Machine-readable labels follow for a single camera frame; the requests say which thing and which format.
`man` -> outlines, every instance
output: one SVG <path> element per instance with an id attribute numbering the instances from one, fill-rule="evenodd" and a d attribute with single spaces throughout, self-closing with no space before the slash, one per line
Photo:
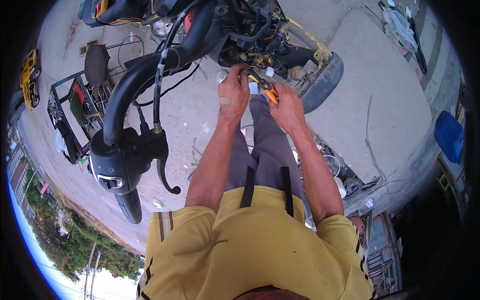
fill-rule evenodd
<path id="1" fill-rule="evenodd" d="M 335 180 L 288 86 L 275 85 L 278 106 L 262 95 L 250 101 L 255 147 L 249 154 L 240 131 L 249 98 L 245 68 L 232 66 L 218 87 L 217 127 L 185 207 L 152 214 L 137 297 L 374 298 L 356 229 L 343 216 Z M 280 127 L 301 158 L 316 234 L 304 225 L 300 175 Z"/>

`shoe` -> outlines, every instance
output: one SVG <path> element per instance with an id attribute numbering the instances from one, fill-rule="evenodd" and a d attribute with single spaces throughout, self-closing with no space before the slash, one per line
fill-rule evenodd
<path id="1" fill-rule="evenodd" d="M 218 72 L 218 74 L 216 75 L 216 85 L 219 86 L 220 83 L 222 83 L 222 81 L 224 81 L 227 76 L 228 76 L 227 71 Z"/>

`hand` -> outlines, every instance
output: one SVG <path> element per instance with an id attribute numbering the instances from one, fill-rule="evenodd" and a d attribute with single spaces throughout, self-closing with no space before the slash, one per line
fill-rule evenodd
<path id="1" fill-rule="evenodd" d="M 296 95 L 288 85 L 272 84 L 278 92 L 278 105 L 268 101 L 270 114 L 275 122 L 291 136 L 294 131 L 307 126 L 303 114 L 303 104 L 300 96 Z"/>
<path id="2" fill-rule="evenodd" d="M 230 98 L 230 104 L 222 104 L 222 117 L 232 126 L 237 126 L 248 104 L 250 88 L 248 87 L 247 66 L 238 63 L 230 68 L 230 73 L 218 86 L 218 96 Z"/>

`orange pliers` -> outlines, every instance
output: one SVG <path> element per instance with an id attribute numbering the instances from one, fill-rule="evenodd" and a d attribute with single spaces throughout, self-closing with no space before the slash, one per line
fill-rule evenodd
<path id="1" fill-rule="evenodd" d="M 248 69 L 248 73 L 255 78 L 255 80 L 260 84 L 260 86 L 262 86 L 265 95 L 268 96 L 270 101 L 278 105 L 278 92 L 273 87 L 273 85 L 269 84 L 267 80 L 258 76 L 258 74 L 252 69 Z"/>

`red sign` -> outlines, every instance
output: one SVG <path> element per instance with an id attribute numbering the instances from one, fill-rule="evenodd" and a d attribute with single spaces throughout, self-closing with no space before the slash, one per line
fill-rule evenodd
<path id="1" fill-rule="evenodd" d="M 48 184 L 48 181 L 46 181 L 45 184 L 42 186 L 42 189 L 40 190 L 40 195 L 43 196 L 43 194 L 45 194 L 49 186 L 50 185 Z"/>

